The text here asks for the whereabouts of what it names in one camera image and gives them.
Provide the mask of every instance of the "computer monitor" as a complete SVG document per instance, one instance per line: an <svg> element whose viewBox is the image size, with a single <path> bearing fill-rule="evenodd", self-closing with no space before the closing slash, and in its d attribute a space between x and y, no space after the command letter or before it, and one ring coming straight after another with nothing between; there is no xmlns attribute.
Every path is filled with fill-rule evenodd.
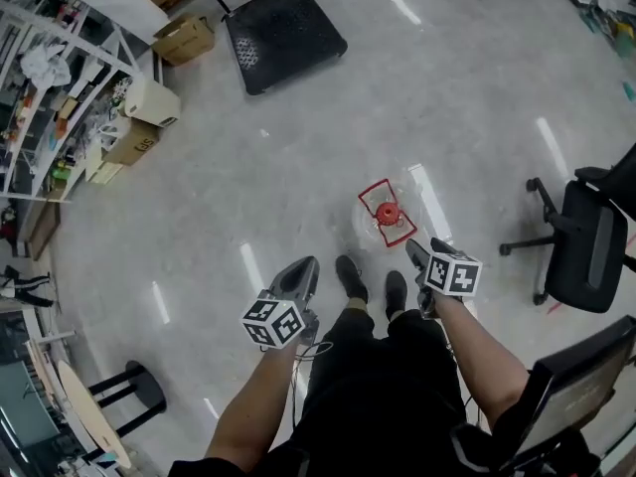
<svg viewBox="0 0 636 477"><path fill-rule="evenodd" d="M498 459L508 466L545 455L562 434L590 422L611 398L635 339L636 319L625 316L537 361L520 400L494 427Z"/></svg>

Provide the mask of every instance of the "white box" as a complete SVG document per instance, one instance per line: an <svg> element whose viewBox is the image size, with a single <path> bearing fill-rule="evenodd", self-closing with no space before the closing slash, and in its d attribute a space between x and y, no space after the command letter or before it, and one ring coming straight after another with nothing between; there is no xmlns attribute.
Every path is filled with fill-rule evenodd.
<svg viewBox="0 0 636 477"><path fill-rule="evenodd" d="M300 311L291 300L258 298L240 315L240 323L258 346L284 348L305 328Z"/></svg>
<svg viewBox="0 0 636 477"><path fill-rule="evenodd" d="M444 295L474 297L482 262L463 252L431 252L424 283Z"/></svg>

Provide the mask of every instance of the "gray floor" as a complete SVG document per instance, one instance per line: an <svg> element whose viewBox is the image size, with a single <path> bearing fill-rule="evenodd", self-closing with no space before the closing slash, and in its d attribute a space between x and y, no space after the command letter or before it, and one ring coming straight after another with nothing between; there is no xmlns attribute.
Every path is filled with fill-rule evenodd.
<svg viewBox="0 0 636 477"><path fill-rule="evenodd" d="M166 414L127 437L160 474L203 454L216 425L205 398L223 411L259 358L238 321L254 264L268 282L316 255L312 307L324 331L345 300L332 263L358 247L356 195L409 167L421 165L443 212L424 196L418 238L445 219L456 245L483 260L475 313L528 367L634 313L625 273L606 315L549 314L553 301L531 302L546 255L497 253L500 241L547 232L527 178L542 177L560 203L563 177L608 167L634 143L626 68L567 0L317 1L349 42L340 61L250 98L219 25L215 48L171 75L182 119L133 168L104 188L80 186L64 206L53 241L60 325L82 332L75 356L87 381L136 359L165 386ZM193 7L216 20L214 6ZM384 274L404 273L414 306L415 271L401 248L358 255L382 335ZM594 447L633 419L635 375L590 428ZM136 409L131 399L112 415Z"/></svg>

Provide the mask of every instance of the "black stool base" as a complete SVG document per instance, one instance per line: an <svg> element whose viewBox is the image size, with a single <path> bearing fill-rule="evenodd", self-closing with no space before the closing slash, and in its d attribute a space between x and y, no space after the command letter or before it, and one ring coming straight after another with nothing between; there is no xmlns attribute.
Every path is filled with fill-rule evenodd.
<svg viewBox="0 0 636 477"><path fill-rule="evenodd" d="M128 361L126 363L126 371L132 371L137 368L143 368L143 373L128 380L132 386L136 387L134 394L147 408L155 408L155 406L162 404L163 408L155 408L155 410L160 410L158 412L163 413L166 410L167 402L161 386L148 370L137 361Z"/></svg>

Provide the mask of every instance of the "white container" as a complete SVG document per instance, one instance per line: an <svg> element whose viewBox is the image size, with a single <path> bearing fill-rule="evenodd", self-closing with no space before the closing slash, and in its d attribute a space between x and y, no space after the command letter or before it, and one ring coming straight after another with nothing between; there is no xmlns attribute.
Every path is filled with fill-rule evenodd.
<svg viewBox="0 0 636 477"><path fill-rule="evenodd" d="M181 99L163 84L146 76L136 76L124 103L127 116L166 127L181 117Z"/></svg>

